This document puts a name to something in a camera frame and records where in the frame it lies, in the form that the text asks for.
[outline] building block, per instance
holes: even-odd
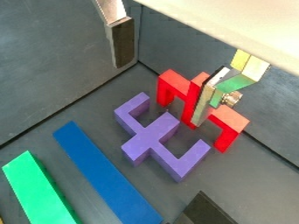
[[[173,224],[237,224],[204,192],[198,192]]]
[[[174,181],[178,182],[201,161],[210,147],[200,140],[185,154],[176,158],[162,143],[173,136],[180,122],[165,112],[146,127],[142,127],[136,117],[148,108],[149,97],[145,93],[140,93],[114,110],[117,122],[133,136],[122,144],[121,150],[133,166],[140,165],[145,158],[152,156]]]
[[[29,151],[2,170],[31,224],[81,223],[41,162]]]
[[[53,137],[120,221],[124,224],[161,223],[160,214],[108,161],[77,124],[66,123],[53,132]]]
[[[173,70],[166,70],[157,78],[156,102],[165,107],[177,96],[184,101],[181,121],[190,128],[192,114],[198,97],[201,83],[209,77],[200,73],[190,81],[185,80]],[[221,133],[213,143],[213,147],[225,152],[237,139],[238,133],[248,125],[248,119],[225,105],[220,105],[209,115],[208,119],[221,128]]]

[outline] purple cross-shaped block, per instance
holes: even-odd
[[[148,108],[149,97],[145,93],[140,93],[114,110],[117,122],[133,136],[122,144],[121,150],[133,166],[140,165],[150,155],[174,181],[180,182],[204,158],[210,147],[198,140],[184,155],[176,158],[162,143],[173,136],[180,122],[168,112],[164,112],[146,127],[142,127],[136,117]]]

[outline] blue block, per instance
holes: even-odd
[[[88,182],[124,224],[162,221],[146,200],[90,142],[74,122],[54,131],[53,137]]]

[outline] gray wall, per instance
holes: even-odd
[[[124,1],[138,34],[141,8]],[[90,0],[0,1],[0,145],[121,73]]]
[[[138,60],[158,74],[173,69],[192,79],[229,66],[236,49],[186,25],[142,8]],[[249,119],[246,133],[299,165],[299,79],[272,67],[261,81],[240,90],[236,111]]]

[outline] red block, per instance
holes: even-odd
[[[200,73],[190,81],[185,80],[173,70],[166,70],[157,78],[156,102],[165,107],[177,96],[184,101],[181,121],[193,130],[192,114],[198,97],[201,83],[209,77]],[[213,147],[224,152],[236,140],[238,133],[248,125],[248,119],[225,105],[213,110],[208,119],[221,128]]]

